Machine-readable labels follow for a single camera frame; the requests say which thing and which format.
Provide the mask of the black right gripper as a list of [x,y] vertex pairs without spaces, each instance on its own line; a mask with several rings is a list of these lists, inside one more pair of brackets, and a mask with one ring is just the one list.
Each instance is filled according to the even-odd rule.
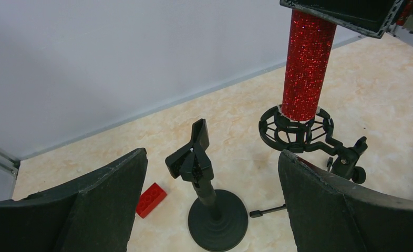
[[301,26],[342,26],[367,37],[382,38],[398,27],[413,34],[413,1],[303,0],[280,1],[292,10],[292,20]]

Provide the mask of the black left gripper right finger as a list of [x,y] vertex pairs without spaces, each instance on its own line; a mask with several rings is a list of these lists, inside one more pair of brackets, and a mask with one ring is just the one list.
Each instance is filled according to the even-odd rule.
[[278,175],[298,251],[413,251],[413,201],[371,190],[290,151]]

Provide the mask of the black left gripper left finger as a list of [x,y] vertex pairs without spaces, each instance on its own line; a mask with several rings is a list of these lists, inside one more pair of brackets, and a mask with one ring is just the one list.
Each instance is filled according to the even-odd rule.
[[126,251],[146,171],[135,149],[18,201],[0,201],[0,251]]

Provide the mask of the red glitter microphone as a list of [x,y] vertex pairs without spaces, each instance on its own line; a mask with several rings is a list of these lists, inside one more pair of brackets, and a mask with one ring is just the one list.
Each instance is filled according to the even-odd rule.
[[292,10],[281,113],[293,121],[317,111],[336,24]]

